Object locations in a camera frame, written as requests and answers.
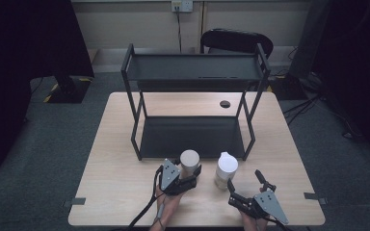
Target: wall outlet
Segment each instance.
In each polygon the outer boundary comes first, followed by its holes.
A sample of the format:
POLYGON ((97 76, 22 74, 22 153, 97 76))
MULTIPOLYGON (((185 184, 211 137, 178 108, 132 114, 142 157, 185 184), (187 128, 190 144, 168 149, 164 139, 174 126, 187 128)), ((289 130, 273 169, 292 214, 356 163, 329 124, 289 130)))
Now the wall outlet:
POLYGON ((194 9, 194 2, 191 0, 171 1, 171 11, 181 13, 191 13, 194 9))

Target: round black hole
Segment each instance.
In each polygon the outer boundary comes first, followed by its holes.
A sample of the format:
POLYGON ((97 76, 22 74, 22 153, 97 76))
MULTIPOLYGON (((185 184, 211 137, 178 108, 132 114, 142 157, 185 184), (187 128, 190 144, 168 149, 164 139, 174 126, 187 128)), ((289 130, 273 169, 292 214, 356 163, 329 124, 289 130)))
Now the round black hole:
POLYGON ((230 103, 229 103, 229 101, 226 101, 226 100, 222 100, 220 105, 223 108, 230 108, 230 103))

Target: black shelf rack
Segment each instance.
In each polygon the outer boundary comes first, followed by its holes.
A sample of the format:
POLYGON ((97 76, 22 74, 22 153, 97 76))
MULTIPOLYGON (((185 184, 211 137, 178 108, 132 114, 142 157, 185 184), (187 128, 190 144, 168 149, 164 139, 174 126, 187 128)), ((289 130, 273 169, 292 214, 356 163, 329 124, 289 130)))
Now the black shelf rack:
POLYGON ((270 68, 260 44, 254 54, 136 54, 130 44, 121 75, 125 84, 134 127, 131 142, 142 158, 177 158, 194 149, 201 158, 219 158, 227 151, 244 161, 255 142, 251 120, 262 91, 268 85, 270 68), (140 99, 134 102, 130 83, 136 83, 140 99), (248 106, 245 95, 256 90, 248 106), (149 115, 145 92, 242 92, 235 115, 149 115), (136 136, 140 117, 145 118, 141 147, 136 136), (239 116, 245 116, 250 142, 245 149, 239 116))

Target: chair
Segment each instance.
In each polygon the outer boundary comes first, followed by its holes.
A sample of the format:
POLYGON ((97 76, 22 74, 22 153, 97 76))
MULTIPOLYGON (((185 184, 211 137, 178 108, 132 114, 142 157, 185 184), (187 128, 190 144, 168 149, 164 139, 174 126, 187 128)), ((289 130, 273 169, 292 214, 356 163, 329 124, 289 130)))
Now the chair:
POLYGON ((272 41, 264 35, 245 31, 229 29, 212 29, 203 33, 200 38, 200 53, 203 54, 205 46, 209 47, 208 53, 243 52, 254 53, 256 44, 260 43, 266 58, 273 51, 272 41))

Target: white cup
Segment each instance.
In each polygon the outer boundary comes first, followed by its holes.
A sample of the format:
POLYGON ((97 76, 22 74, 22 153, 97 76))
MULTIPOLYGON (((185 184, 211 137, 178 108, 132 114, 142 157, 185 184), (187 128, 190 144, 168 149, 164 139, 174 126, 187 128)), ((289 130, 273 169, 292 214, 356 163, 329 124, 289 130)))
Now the white cup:
POLYGON ((238 166, 239 164, 236 158, 229 155, 227 152, 221 153, 215 175, 215 184, 219 189, 227 189, 227 180, 233 179, 238 166))
POLYGON ((182 152, 181 157, 181 178, 188 177, 194 173, 199 166, 199 154, 194 150, 185 150, 182 152))

